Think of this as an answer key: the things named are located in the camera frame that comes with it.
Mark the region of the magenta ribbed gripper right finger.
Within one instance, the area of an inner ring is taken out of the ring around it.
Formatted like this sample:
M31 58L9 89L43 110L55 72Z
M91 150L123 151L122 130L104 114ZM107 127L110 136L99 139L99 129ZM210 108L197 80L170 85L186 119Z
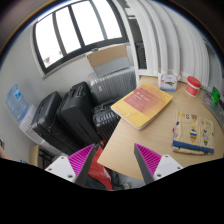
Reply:
M134 144L134 155L146 184L182 169L182 166L170 155L160 155L137 143Z

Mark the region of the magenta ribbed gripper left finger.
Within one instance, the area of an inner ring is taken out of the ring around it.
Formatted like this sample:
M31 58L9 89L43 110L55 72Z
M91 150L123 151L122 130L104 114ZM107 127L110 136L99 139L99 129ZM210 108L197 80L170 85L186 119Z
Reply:
M58 157L46 168L46 171L76 185L83 186L95 153L95 145L92 144L68 157Z

